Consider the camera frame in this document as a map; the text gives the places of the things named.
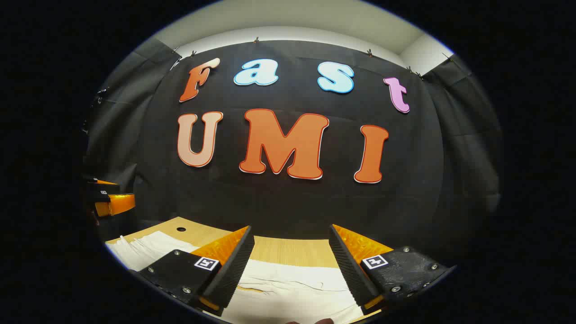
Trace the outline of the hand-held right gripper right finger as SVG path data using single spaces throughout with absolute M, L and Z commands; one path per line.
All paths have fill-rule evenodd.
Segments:
M 414 247 L 391 248 L 336 224 L 329 226 L 328 243 L 364 315 L 404 306 L 455 271 Z

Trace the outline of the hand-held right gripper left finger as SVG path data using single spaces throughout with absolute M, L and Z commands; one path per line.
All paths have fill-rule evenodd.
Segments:
M 255 244 L 245 226 L 193 252 L 174 249 L 136 273 L 144 283 L 188 307 L 221 316 Z

